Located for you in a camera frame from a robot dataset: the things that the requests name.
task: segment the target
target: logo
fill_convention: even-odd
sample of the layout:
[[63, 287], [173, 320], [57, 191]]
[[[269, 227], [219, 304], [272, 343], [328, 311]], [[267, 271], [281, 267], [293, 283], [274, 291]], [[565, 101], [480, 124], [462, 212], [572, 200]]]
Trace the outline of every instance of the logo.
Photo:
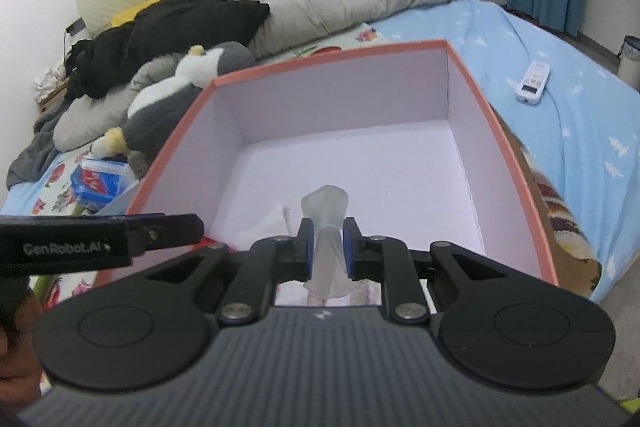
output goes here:
[[97, 241], [89, 243], [49, 243], [48, 245], [32, 245], [25, 243], [22, 245], [22, 251], [30, 257], [39, 255], [70, 255], [75, 253], [92, 253], [109, 251], [111, 247], [107, 244], [101, 244]]

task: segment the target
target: black device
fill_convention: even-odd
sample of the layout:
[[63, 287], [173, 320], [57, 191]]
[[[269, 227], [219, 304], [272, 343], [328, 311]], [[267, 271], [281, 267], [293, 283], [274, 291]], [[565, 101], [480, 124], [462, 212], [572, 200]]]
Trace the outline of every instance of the black device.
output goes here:
[[46, 312], [34, 342], [54, 389], [22, 421], [632, 424], [595, 384], [615, 335], [587, 299], [447, 241], [364, 237], [348, 218], [348, 275], [380, 282], [382, 305], [274, 306], [279, 283], [311, 276], [313, 237], [303, 219], [296, 237], [200, 248]]

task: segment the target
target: stuffed animal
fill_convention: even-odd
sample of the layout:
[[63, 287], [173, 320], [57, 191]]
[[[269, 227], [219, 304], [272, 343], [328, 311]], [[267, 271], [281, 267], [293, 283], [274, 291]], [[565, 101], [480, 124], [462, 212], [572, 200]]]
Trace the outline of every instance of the stuffed animal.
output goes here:
[[123, 154], [142, 178], [202, 90], [221, 74], [254, 64], [253, 55], [238, 42], [224, 42], [208, 51], [192, 46], [174, 76], [140, 91], [129, 106], [127, 121], [94, 142], [94, 158]]

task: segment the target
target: remote control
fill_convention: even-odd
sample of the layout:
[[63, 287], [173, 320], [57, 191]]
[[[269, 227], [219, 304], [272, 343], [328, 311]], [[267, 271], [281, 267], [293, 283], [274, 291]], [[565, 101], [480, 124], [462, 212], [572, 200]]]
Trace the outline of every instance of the remote control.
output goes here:
[[538, 105], [551, 68], [544, 62], [532, 62], [524, 74], [522, 83], [516, 87], [516, 98], [529, 105]]

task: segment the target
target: box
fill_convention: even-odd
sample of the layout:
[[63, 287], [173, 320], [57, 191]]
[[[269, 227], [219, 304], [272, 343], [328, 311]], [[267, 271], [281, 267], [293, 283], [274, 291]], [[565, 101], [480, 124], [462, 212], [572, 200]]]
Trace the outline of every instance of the box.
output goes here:
[[[165, 144], [127, 212], [195, 212], [233, 242], [325, 184], [365, 235], [447, 240], [558, 282], [527, 182], [447, 41], [387, 44], [221, 76]], [[146, 254], [98, 284], [182, 253]]]

